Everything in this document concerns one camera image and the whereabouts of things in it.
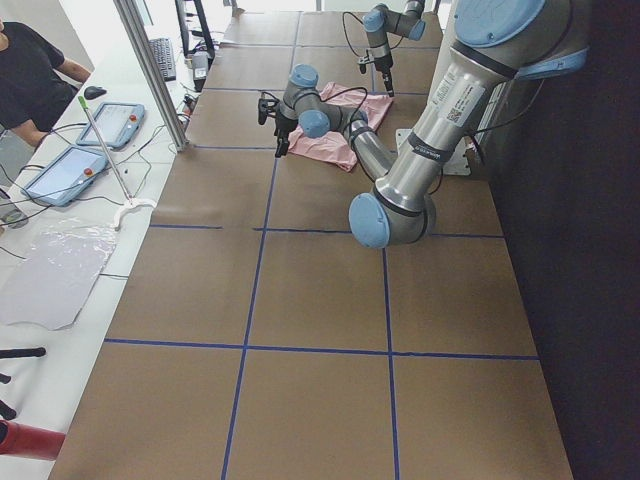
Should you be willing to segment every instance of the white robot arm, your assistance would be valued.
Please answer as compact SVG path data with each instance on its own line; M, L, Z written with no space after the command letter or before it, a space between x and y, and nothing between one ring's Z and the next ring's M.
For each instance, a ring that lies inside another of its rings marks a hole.
M536 79L579 69L586 60L590 0L460 0L452 62L397 158L356 109L322 102L318 74L297 65L282 101L263 98L259 122L276 120L278 149L300 124L310 138L341 132L374 182L349 209L356 239L384 248L419 240L435 224L427 189L460 139L477 127L493 88L515 78Z

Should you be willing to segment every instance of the white stand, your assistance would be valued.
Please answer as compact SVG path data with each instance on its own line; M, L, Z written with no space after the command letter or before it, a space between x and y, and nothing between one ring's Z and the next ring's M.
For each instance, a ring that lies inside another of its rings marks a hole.
M113 217L112 227L117 232L118 230L120 230L120 223L122 222L122 217L124 215L135 210L138 207L148 206L151 208L156 208L157 203L154 200L150 200L146 198L135 198L131 194L131 192L129 192L129 189L124 183L124 179L122 178L122 175L120 175L120 171L118 170L118 165L113 160L113 158L111 158L111 152L109 152L109 148L107 147L107 144L104 142L104 139L102 138L102 133L100 132L100 129L98 128L98 125L96 124L96 121L93 118L93 115L89 111L89 108L87 107L87 103L85 102L84 97L78 97L78 100L80 101L80 105L82 105L82 109L84 110L84 113L87 115L87 118L89 119L89 123L93 128L93 132L96 134L98 142L100 142L100 146L102 147L102 151L106 155L107 160L109 160L111 169L113 170L113 173L116 176L116 179L120 184L120 188L122 188L122 192L124 193L124 196L126 198L124 205L122 205L121 207L118 208L118 210L116 210L116 214Z

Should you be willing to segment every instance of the black shirt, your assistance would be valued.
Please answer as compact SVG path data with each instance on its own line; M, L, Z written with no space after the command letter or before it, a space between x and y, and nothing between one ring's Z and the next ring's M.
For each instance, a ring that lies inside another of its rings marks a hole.
M54 71L64 55L22 23L6 22L2 33L9 47L0 51L0 124L9 129L31 119L48 132L77 92Z

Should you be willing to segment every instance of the metal frame bar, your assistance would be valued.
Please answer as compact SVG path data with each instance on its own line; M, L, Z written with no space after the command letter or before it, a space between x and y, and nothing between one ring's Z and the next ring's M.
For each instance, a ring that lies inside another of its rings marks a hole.
M156 101L160 114L164 120L167 130L173 139L177 151L185 149L188 140L184 133L182 123L178 120L171 96L164 83L160 68L151 52L149 38L144 30L144 23L140 17L140 12L134 0L113 0L118 10L122 24L124 25L133 51L138 58L142 72L144 73L151 93Z

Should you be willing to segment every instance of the pink towel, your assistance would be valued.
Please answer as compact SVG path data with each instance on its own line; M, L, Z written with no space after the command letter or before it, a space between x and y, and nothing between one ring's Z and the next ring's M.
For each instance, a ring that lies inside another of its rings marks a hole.
M320 98L330 97L346 90L346 88L335 82L329 82L320 92ZM327 103L355 108L360 104L363 96L364 92L353 90L339 95ZM393 98L387 95L367 96L361 108L366 112L369 126L373 130L378 129L392 102ZM322 138L308 138L304 136L299 125L289 135L289 152L314 160L334 163L347 172L350 172L358 162L356 154L349 148L342 134L329 132Z

